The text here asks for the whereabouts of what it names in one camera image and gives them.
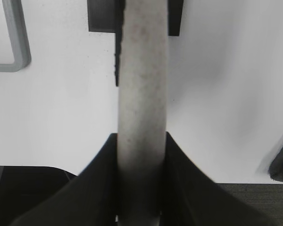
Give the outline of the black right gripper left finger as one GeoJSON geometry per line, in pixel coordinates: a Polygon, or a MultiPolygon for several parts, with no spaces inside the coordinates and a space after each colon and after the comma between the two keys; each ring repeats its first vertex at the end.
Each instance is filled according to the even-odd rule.
{"type": "Polygon", "coordinates": [[[55,195],[13,226],[114,226],[117,202],[117,135],[110,134],[89,165],[55,195]]]}

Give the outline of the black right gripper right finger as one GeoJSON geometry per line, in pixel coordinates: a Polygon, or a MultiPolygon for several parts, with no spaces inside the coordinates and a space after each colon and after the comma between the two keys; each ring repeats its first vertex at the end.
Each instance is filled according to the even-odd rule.
{"type": "Polygon", "coordinates": [[[166,133],[162,219],[165,226],[272,226],[264,213],[206,176],[166,133]]]}

